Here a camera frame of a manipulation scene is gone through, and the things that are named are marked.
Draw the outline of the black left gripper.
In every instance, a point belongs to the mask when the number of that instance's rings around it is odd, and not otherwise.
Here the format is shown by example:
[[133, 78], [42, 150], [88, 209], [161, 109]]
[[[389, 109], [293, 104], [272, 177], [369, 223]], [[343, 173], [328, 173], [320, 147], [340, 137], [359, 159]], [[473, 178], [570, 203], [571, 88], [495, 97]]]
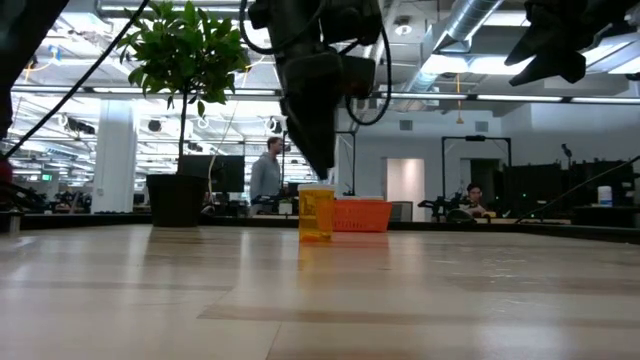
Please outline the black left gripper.
[[276, 54], [282, 88], [280, 107], [290, 139], [320, 180], [335, 165], [335, 117], [342, 98], [343, 56], [331, 48]]

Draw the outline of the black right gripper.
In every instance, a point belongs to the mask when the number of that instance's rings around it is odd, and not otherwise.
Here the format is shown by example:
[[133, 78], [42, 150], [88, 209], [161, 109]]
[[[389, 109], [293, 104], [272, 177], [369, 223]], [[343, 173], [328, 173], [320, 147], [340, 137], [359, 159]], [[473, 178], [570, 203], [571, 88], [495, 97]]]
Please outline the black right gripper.
[[590, 46], [608, 25], [623, 22], [626, 13], [638, 4], [639, 0], [526, 1], [529, 28], [504, 64], [512, 66], [533, 59], [509, 84], [520, 86], [557, 76], [571, 84], [581, 80], [586, 73], [586, 58], [576, 51]]

